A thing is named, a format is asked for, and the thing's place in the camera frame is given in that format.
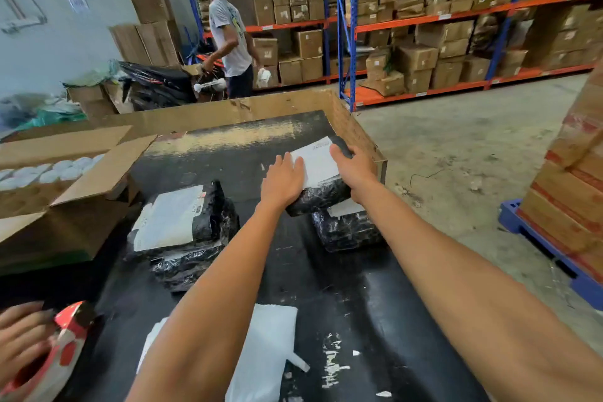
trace concrete floor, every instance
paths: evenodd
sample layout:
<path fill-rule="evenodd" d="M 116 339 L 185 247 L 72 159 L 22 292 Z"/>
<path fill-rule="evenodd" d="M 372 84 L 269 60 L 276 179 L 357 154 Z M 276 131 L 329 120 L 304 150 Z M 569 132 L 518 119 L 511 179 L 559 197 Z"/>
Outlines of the concrete floor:
<path fill-rule="evenodd" d="M 502 201 L 523 197 L 586 77 L 366 107 L 356 117 L 388 159 L 391 190 L 522 282 L 603 356 L 603 316 L 497 222 Z"/>

